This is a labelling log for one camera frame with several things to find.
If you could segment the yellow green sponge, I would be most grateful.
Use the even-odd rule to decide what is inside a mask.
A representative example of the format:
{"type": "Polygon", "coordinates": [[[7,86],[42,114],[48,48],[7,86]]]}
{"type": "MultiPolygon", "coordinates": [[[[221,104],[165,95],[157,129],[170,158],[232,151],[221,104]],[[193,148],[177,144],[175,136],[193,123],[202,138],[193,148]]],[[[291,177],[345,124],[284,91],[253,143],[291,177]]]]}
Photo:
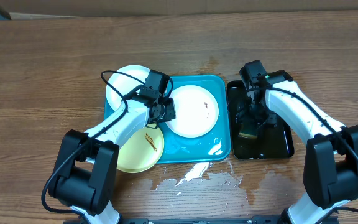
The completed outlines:
{"type": "Polygon", "coordinates": [[[257,139],[258,132],[254,123],[243,122],[239,126],[239,138],[257,139]]]}

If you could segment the large white plate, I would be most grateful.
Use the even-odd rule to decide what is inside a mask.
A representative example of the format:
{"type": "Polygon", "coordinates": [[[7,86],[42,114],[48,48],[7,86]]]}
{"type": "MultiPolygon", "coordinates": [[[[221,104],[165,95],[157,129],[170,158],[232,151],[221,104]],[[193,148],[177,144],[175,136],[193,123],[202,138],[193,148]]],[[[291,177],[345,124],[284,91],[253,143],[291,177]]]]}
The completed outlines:
{"type": "Polygon", "coordinates": [[[207,89],[185,85],[173,90],[170,96],[173,99],[176,118],[166,124],[175,134],[185,138],[197,138],[208,133],[217,123],[218,102],[207,89]]]}

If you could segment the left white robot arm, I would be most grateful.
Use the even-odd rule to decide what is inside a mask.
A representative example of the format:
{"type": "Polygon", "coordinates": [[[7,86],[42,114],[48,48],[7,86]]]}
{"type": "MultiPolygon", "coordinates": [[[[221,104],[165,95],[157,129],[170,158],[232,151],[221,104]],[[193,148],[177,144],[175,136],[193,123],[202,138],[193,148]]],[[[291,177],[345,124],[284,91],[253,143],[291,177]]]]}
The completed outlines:
{"type": "Polygon", "coordinates": [[[121,223],[111,203],[120,148],[137,131],[175,119],[169,75],[148,70],[144,80],[123,94],[108,80],[120,106],[99,125],[63,137],[55,166],[41,194],[44,209],[77,215],[75,223],[121,223]]]}

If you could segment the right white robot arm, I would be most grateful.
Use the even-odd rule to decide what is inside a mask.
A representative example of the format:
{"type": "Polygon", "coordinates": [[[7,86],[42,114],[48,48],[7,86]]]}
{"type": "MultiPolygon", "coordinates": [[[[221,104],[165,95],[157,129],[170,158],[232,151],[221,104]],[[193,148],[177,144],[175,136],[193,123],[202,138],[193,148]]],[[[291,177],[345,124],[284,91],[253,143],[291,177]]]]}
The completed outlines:
{"type": "Polygon", "coordinates": [[[319,109],[284,70],[267,72],[260,60],[239,71],[244,84],[236,119],[239,137],[258,138],[282,119],[306,146],[305,193],[277,223],[323,223],[358,199],[358,125],[347,127],[319,109]]]}

